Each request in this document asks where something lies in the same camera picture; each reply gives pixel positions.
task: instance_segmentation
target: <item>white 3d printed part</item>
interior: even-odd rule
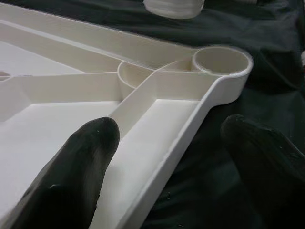
[[[0,218],[80,126],[117,122],[91,229],[138,229],[209,110],[236,100],[253,67],[236,48],[185,47],[3,3],[0,64]]]

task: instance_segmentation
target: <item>white plastic tray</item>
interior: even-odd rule
[[[253,65],[214,56],[244,71],[213,71],[211,50],[197,51],[0,3],[0,217],[74,131],[109,116],[121,141],[90,228],[139,228],[208,111],[238,98]]]

